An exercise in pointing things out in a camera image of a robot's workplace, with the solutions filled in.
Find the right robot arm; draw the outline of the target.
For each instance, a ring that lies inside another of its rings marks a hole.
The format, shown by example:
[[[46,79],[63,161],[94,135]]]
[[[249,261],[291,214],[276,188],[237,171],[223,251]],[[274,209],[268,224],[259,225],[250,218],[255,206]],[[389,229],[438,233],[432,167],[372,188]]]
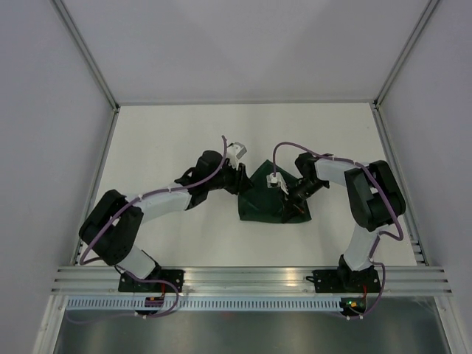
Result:
[[[307,276],[318,294],[378,294],[382,285],[373,254],[381,235],[390,236],[390,225],[406,211],[406,202],[387,162],[352,162],[331,155],[302,153],[295,161],[301,178],[282,192],[281,221],[305,215],[305,202],[331,184],[345,187],[355,221],[347,250],[337,268],[315,270]]]

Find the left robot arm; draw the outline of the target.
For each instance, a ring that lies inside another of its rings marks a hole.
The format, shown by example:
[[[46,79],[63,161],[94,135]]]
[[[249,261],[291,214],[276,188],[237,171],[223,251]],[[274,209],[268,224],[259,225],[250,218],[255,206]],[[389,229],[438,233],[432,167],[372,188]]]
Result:
[[[228,146],[226,153],[206,150],[196,165],[167,187],[143,195],[123,195],[107,191],[79,229],[80,239],[102,260],[135,276],[135,283],[146,292],[161,283],[160,265],[135,246],[142,224],[171,212],[191,210],[202,204],[214,190],[241,195],[253,187],[240,160],[246,147],[239,142]]]

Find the dark green cloth napkin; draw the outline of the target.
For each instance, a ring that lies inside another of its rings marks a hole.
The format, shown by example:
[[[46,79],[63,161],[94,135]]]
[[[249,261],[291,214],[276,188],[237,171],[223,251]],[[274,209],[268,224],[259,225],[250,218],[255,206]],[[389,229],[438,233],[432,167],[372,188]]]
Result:
[[[269,187],[267,176],[273,173],[273,162],[265,160],[251,175],[253,187],[238,196],[241,221],[261,223],[306,223],[312,220],[307,201],[294,206],[279,187]]]

